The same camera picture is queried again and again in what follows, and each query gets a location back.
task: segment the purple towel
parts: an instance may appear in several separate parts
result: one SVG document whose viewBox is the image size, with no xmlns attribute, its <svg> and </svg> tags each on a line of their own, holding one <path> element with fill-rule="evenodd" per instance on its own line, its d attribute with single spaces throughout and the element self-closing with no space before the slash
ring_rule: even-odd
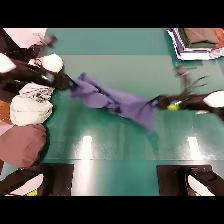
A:
<svg viewBox="0 0 224 224">
<path fill-rule="evenodd" d="M 129 118 L 152 131 L 153 108 L 143 97 L 104 88 L 82 73 L 75 81 L 72 97 L 80 98 L 91 108 L 108 108 L 113 114 Z"/>
</svg>

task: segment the green table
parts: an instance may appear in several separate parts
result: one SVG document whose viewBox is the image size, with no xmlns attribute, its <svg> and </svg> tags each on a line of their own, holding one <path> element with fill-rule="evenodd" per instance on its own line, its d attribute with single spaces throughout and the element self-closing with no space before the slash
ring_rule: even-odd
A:
<svg viewBox="0 0 224 224">
<path fill-rule="evenodd" d="M 162 28 L 47 32 L 59 39 L 49 53 L 62 57 L 74 79 L 86 72 L 104 86 L 151 99 L 180 93 L 174 68 L 184 65 L 192 79 L 209 76 L 209 85 L 197 93 L 224 88 L 223 58 L 179 61 Z M 69 92 L 55 92 L 51 102 L 54 113 L 45 123 L 49 141 L 41 160 L 74 163 L 73 195 L 158 195 L 158 164 L 209 163 L 224 177 L 224 125 L 212 114 L 157 111 L 154 131 L 147 133 L 106 110 L 87 108 Z M 198 146 L 190 147 L 189 137 Z"/>
</svg>

